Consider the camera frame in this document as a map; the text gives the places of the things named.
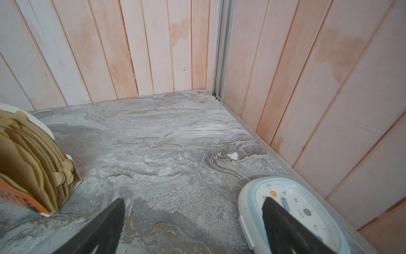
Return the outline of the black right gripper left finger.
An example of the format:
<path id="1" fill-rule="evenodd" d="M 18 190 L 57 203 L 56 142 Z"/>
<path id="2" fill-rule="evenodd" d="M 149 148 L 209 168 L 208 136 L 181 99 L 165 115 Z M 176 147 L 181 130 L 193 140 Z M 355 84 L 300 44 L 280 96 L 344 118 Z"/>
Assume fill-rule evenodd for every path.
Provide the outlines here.
<path id="1" fill-rule="evenodd" d="M 125 203 L 116 199 L 75 236 L 55 251 L 56 254 L 114 254 L 124 225 Z"/>

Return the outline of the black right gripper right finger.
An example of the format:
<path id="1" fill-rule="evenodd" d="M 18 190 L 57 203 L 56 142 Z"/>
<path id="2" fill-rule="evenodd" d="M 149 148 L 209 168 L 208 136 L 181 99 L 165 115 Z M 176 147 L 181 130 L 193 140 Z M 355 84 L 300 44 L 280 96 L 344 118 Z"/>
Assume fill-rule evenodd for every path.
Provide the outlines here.
<path id="1" fill-rule="evenodd" d="M 333 251 L 316 238 L 274 199 L 265 199 L 263 222 L 273 254 L 332 254 Z"/>

